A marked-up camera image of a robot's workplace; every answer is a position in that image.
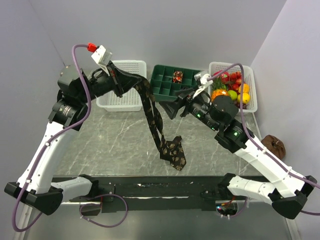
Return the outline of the black gold floral tie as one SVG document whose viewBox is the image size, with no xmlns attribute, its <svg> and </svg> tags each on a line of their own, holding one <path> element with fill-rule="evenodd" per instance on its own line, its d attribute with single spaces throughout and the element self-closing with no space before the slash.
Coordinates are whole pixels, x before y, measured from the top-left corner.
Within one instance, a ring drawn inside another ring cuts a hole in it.
<svg viewBox="0 0 320 240">
<path fill-rule="evenodd" d="M 137 78 L 134 88 L 140 96 L 143 111 L 159 152 L 159 157 L 162 160 L 168 161 L 176 170 L 181 171 L 187 163 L 182 147 L 182 137 L 178 135 L 173 140 L 165 138 L 163 118 L 156 107 L 155 96 L 149 81 L 138 74 L 134 77 Z"/>
</svg>

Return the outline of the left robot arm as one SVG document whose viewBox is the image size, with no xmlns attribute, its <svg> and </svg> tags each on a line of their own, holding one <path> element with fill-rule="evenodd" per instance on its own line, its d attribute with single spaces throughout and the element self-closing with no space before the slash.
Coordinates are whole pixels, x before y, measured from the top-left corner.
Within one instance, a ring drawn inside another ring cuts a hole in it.
<svg viewBox="0 0 320 240">
<path fill-rule="evenodd" d="M 98 68 L 90 76 L 78 66 L 67 66 L 57 81 L 59 92 L 48 117 L 43 139 L 25 172 L 4 191 L 47 216 L 63 202 L 84 197 L 88 201 L 99 195 L 99 181 L 82 174 L 72 180 L 53 182 L 55 170 L 91 112 L 93 100 L 114 92 L 121 97 L 146 78 L 109 62 L 107 69 Z"/>
</svg>

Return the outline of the orange pineapple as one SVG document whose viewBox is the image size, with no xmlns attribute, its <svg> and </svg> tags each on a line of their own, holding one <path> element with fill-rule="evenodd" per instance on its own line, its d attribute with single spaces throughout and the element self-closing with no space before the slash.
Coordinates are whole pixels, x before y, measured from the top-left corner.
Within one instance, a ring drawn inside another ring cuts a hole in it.
<svg viewBox="0 0 320 240">
<path fill-rule="evenodd" d="M 228 96 L 227 86 L 223 83 L 222 77 L 217 77 L 212 83 L 211 102 L 218 96 Z"/>
</svg>

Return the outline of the red floral rolled tie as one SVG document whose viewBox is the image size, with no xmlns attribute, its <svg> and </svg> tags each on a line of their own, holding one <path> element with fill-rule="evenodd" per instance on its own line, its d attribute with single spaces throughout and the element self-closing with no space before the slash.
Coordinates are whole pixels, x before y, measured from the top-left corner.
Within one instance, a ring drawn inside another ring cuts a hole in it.
<svg viewBox="0 0 320 240">
<path fill-rule="evenodd" d="M 184 72 L 183 71 L 174 71 L 172 76 L 172 82 L 181 84 L 183 81 Z"/>
</svg>

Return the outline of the white empty plastic basket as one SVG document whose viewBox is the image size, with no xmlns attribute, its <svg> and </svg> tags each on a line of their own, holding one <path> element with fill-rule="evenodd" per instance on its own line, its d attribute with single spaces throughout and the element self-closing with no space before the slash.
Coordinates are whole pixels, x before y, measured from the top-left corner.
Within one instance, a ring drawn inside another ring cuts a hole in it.
<svg viewBox="0 0 320 240">
<path fill-rule="evenodd" d="M 114 60 L 114 65 L 125 72 L 147 77 L 147 64 L 143 60 Z M 138 92 L 132 88 L 123 97 L 111 91 L 96 99 L 96 105 L 107 112 L 138 112 L 142 102 Z"/>
</svg>

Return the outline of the green apple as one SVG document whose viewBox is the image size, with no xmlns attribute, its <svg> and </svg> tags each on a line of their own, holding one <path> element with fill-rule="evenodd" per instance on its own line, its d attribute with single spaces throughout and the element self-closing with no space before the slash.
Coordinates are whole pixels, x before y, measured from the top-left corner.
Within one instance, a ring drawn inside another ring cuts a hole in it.
<svg viewBox="0 0 320 240">
<path fill-rule="evenodd" d="M 236 101 L 238 99 L 238 93 L 234 90 L 228 90 L 227 91 L 228 95 L 232 99 L 232 101 Z"/>
</svg>

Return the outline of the pink dragon fruit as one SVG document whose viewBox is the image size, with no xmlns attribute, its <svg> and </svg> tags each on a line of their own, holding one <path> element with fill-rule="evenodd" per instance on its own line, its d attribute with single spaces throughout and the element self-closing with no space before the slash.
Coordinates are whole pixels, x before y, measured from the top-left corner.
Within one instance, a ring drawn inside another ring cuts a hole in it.
<svg viewBox="0 0 320 240">
<path fill-rule="evenodd" d="M 215 84 L 228 84 L 230 82 L 230 74 L 228 72 L 217 71 L 213 74 L 216 78 L 213 80 Z"/>
</svg>

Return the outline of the green divided organizer tray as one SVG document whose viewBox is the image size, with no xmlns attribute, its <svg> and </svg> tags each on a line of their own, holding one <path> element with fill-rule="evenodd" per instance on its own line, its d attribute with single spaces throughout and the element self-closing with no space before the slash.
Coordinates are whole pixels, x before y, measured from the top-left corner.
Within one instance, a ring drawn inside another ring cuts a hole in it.
<svg viewBox="0 0 320 240">
<path fill-rule="evenodd" d="M 173 82 L 173 73 L 183 71 L 182 83 Z M 150 78 L 150 85 L 156 102 L 172 101 L 176 98 L 176 91 L 192 88 L 197 85 L 194 75 L 202 70 L 155 65 Z"/>
</svg>

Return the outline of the white fruit basket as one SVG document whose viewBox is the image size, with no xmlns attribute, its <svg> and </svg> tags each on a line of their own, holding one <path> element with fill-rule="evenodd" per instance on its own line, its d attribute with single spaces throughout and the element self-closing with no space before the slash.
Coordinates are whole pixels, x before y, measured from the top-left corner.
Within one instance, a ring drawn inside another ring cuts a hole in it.
<svg viewBox="0 0 320 240">
<path fill-rule="evenodd" d="M 213 61 L 209 64 L 208 73 L 213 75 L 216 72 L 224 70 L 231 66 L 232 63 Z M 253 69 L 249 66 L 243 65 L 244 70 L 244 83 L 249 85 L 250 101 L 246 104 L 246 109 L 243 114 L 255 113 L 258 110 L 258 99 L 256 93 L 256 85 Z"/>
</svg>

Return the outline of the red strawberries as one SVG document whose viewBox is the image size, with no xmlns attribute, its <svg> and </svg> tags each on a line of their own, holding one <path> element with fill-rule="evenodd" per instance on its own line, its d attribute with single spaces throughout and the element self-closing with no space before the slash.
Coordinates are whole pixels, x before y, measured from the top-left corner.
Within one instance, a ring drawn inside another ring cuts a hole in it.
<svg viewBox="0 0 320 240">
<path fill-rule="evenodd" d="M 229 74 L 229 80 L 227 82 L 227 89 L 238 92 L 242 84 L 242 73 L 240 71 L 232 72 Z"/>
</svg>

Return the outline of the dark grapes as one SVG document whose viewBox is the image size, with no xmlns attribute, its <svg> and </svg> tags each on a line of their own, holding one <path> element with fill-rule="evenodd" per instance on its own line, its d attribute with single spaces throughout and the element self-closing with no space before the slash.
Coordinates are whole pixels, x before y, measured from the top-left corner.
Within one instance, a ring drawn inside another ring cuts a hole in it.
<svg viewBox="0 0 320 240">
<path fill-rule="evenodd" d="M 247 104 L 245 104 L 245 103 L 239 104 L 239 108 L 241 108 L 241 107 L 242 107 L 243 110 L 246 110 L 247 109 Z"/>
</svg>

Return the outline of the yellow lemon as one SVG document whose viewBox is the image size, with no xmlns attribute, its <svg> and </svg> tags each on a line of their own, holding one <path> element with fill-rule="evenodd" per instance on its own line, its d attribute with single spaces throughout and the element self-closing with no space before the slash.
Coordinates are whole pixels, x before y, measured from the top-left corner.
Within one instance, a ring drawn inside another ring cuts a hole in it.
<svg viewBox="0 0 320 240">
<path fill-rule="evenodd" d="M 237 96 L 237 102 L 240 103 L 242 101 L 243 104 L 248 104 L 251 100 L 251 96 L 249 93 L 239 94 Z"/>
</svg>

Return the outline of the orange fruit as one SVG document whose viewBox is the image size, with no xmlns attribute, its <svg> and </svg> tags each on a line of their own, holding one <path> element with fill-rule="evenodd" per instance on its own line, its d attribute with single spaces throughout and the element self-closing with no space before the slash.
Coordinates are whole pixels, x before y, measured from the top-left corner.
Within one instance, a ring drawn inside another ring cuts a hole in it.
<svg viewBox="0 0 320 240">
<path fill-rule="evenodd" d="M 243 85 L 239 85 L 238 92 L 248 94 L 250 92 L 250 86 L 246 83 L 244 83 Z"/>
</svg>

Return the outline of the brown paper bag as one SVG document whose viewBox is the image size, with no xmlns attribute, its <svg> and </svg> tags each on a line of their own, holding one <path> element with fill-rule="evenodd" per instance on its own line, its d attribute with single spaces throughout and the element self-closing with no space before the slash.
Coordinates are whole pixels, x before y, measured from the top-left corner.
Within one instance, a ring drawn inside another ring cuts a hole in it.
<svg viewBox="0 0 320 240">
<path fill-rule="evenodd" d="M 273 135 L 266 135 L 261 143 L 277 158 L 282 160 L 286 156 L 286 148 L 284 143 Z"/>
</svg>

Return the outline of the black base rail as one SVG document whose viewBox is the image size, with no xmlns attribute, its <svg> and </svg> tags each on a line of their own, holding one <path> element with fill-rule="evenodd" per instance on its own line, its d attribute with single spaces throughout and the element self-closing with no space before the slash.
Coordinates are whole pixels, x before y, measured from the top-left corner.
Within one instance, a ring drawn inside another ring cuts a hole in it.
<svg viewBox="0 0 320 240">
<path fill-rule="evenodd" d="M 219 194 L 219 176 L 96 176 L 98 192 L 78 196 L 72 202 L 101 203 L 103 213 L 125 210 L 202 210 L 215 211 L 225 203 L 233 207 L 242 196 Z"/>
</svg>

